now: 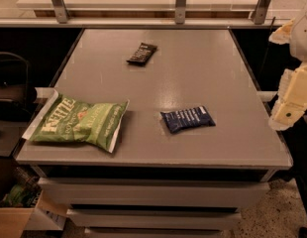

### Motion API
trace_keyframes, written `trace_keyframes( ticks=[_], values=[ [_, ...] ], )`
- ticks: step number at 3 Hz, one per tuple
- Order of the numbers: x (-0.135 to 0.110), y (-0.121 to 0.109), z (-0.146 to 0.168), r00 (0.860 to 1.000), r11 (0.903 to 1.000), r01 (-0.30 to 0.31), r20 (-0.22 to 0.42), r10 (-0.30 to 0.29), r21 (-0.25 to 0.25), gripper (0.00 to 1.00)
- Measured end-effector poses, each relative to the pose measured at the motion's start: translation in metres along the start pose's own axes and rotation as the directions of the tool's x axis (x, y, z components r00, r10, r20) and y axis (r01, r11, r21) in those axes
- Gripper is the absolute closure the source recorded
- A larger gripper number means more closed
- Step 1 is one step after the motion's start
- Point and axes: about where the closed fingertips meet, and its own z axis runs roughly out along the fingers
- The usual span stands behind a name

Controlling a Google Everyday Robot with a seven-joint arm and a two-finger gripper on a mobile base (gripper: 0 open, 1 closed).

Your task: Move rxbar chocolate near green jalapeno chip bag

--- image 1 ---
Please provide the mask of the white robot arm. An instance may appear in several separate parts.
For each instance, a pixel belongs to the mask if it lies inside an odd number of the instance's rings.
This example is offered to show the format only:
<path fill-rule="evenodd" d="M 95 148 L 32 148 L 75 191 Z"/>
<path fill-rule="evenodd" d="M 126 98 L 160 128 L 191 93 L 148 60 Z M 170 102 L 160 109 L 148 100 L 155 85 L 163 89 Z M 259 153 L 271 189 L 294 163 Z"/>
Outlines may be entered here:
<path fill-rule="evenodd" d="M 307 3 L 293 20 L 274 31 L 269 40 L 288 44 L 290 54 L 301 61 L 297 68 L 286 69 L 281 76 L 277 100 L 268 121 L 271 129 L 284 131 L 307 110 Z"/>

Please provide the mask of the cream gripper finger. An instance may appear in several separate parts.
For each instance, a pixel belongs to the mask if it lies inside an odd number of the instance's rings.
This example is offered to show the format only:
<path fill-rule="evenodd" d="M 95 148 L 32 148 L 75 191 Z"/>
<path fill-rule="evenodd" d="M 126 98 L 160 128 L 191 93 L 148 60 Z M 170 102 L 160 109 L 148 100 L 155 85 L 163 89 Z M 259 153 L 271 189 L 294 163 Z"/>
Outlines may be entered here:
<path fill-rule="evenodd" d="M 291 19 L 277 30 L 275 30 L 268 38 L 271 43 L 284 45 L 288 44 L 290 41 L 291 30 L 293 26 L 294 20 Z"/>
<path fill-rule="evenodd" d="M 304 113 L 304 105 L 276 101 L 271 110 L 268 125 L 275 131 L 285 131 L 292 127 Z"/>

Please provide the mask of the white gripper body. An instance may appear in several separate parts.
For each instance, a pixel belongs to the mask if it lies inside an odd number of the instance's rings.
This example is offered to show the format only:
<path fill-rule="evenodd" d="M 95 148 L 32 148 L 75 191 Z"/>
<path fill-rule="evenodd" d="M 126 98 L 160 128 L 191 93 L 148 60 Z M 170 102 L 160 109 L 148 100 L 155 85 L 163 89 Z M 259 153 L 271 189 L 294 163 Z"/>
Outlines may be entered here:
<path fill-rule="evenodd" d="M 294 70 L 286 69 L 279 82 L 278 114 L 299 114 L 307 110 L 307 62 Z"/>

